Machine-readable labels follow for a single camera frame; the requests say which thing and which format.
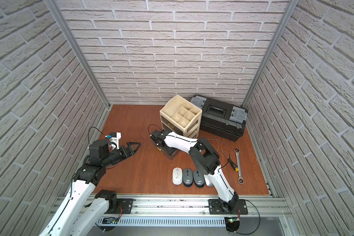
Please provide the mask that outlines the clear bottom drawer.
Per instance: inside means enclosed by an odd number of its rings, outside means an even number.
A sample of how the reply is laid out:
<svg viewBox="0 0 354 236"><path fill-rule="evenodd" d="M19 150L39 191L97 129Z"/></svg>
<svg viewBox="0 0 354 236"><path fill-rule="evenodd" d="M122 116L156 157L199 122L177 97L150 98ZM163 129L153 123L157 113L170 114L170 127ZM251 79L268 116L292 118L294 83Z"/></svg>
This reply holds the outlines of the clear bottom drawer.
<svg viewBox="0 0 354 236"><path fill-rule="evenodd" d="M170 160L172 160L174 156L179 152L178 149L167 146L163 141L154 141L153 143L156 145L157 149Z"/></svg>

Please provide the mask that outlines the beige drawer organizer cabinet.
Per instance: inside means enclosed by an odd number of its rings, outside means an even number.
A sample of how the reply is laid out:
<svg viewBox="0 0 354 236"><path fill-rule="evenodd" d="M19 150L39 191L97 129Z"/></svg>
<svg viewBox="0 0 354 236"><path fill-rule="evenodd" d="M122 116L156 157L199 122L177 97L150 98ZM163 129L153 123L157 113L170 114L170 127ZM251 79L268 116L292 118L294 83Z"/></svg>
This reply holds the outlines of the beige drawer organizer cabinet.
<svg viewBox="0 0 354 236"><path fill-rule="evenodd" d="M198 138L202 109L193 103L176 95L159 113L163 129L170 129L187 138Z"/></svg>

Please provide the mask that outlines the white computer mouse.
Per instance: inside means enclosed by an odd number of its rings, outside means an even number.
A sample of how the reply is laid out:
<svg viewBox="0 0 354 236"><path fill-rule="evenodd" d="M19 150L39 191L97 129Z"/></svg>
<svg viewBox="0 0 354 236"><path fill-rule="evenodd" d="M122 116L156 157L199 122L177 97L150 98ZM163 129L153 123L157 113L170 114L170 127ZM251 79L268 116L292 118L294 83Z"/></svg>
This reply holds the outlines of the white computer mouse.
<svg viewBox="0 0 354 236"><path fill-rule="evenodd" d="M174 185L181 185L183 182L183 170L180 167L176 167L172 171L172 182Z"/></svg>

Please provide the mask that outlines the dark grey computer mouse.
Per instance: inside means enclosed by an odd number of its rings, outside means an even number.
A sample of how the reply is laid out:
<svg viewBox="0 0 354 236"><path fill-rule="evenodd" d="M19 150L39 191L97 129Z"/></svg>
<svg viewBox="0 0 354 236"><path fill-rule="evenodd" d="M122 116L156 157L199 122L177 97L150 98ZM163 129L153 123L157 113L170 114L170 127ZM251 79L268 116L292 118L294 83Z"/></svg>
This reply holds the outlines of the dark grey computer mouse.
<svg viewBox="0 0 354 236"><path fill-rule="evenodd" d="M190 168L183 170L183 184L185 187L191 187L194 182L193 171Z"/></svg>
<svg viewBox="0 0 354 236"><path fill-rule="evenodd" d="M198 188L202 188L205 185L205 178L197 169L193 171L193 180Z"/></svg>

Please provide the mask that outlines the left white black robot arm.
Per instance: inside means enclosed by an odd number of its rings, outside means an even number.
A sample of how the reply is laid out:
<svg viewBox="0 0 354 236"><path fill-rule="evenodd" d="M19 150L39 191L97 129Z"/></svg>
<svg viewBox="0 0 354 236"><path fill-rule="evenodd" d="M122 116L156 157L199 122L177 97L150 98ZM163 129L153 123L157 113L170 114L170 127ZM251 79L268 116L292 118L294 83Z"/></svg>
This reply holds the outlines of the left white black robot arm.
<svg viewBox="0 0 354 236"><path fill-rule="evenodd" d="M88 148L89 155L85 163L76 171L66 197L53 218L41 232L42 236L85 236L99 218L117 210L123 212L114 191L101 190L96 194L88 209L80 215L86 200L95 190L107 168L136 154L141 144L128 142L119 145L119 139L96 140Z"/></svg>

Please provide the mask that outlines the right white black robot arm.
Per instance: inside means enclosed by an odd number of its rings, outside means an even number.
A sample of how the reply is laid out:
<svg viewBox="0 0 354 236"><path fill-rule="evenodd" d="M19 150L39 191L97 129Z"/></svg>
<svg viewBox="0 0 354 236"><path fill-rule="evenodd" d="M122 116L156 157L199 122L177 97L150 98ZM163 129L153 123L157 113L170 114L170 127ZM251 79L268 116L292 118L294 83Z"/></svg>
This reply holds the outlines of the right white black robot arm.
<svg viewBox="0 0 354 236"><path fill-rule="evenodd" d="M223 208L227 212L236 208L239 196L224 176L219 153L207 139L187 138L171 130L155 130L150 138L165 155L171 156L175 150L189 154L198 172L206 176L215 187Z"/></svg>

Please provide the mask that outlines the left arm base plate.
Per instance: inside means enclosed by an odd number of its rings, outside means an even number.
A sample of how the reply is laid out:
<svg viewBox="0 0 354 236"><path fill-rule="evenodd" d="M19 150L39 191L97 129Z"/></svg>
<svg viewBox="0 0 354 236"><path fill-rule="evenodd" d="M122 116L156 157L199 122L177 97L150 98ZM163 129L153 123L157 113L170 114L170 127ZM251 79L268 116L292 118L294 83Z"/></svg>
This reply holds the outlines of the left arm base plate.
<svg viewBox="0 0 354 236"><path fill-rule="evenodd" d="M114 199L109 201L109 208L105 214L131 214L134 199Z"/></svg>

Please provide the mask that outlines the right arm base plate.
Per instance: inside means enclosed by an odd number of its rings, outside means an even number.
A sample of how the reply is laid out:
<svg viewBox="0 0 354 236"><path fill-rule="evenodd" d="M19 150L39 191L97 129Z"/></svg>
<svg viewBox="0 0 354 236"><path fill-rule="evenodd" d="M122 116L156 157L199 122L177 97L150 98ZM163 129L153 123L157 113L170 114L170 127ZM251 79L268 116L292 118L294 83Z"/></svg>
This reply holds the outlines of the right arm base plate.
<svg viewBox="0 0 354 236"><path fill-rule="evenodd" d="M240 215L248 215L248 209L244 199L233 200L230 203L226 203L220 199L209 199L208 209L211 215L238 215L238 211Z"/></svg>

